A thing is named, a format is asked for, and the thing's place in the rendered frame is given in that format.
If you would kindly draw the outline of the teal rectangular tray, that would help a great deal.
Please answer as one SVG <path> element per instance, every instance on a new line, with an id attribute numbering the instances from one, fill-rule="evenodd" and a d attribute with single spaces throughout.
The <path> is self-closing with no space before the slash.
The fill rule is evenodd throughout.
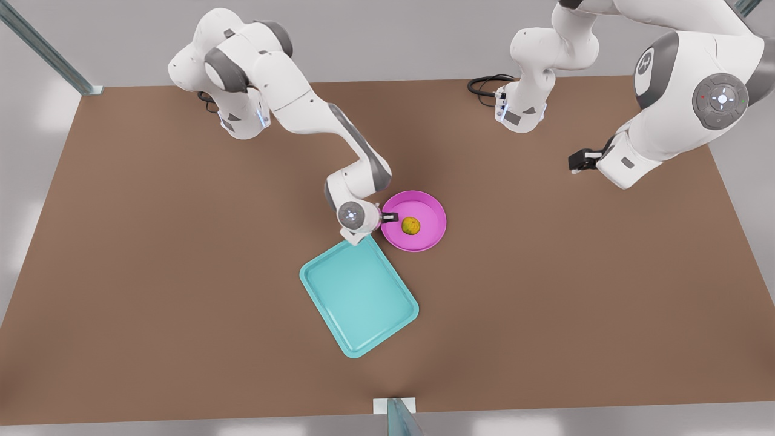
<path id="1" fill-rule="evenodd" d="M 415 297 L 371 236 L 332 246 L 304 264 L 299 278 L 348 358 L 364 356 L 419 315 Z"/>

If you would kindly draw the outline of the pink round plate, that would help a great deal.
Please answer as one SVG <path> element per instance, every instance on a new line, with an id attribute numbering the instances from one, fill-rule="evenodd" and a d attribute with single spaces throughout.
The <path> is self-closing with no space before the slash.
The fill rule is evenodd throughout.
<path id="1" fill-rule="evenodd" d="M 424 191 L 401 191 L 388 199 L 382 210 L 398 215 L 398 221 L 383 223 L 380 229 L 387 242 L 402 251 L 429 250 L 442 240 L 447 228 L 442 204 Z M 419 221 L 417 234 L 405 234 L 401 228 L 402 221 L 407 217 Z"/>

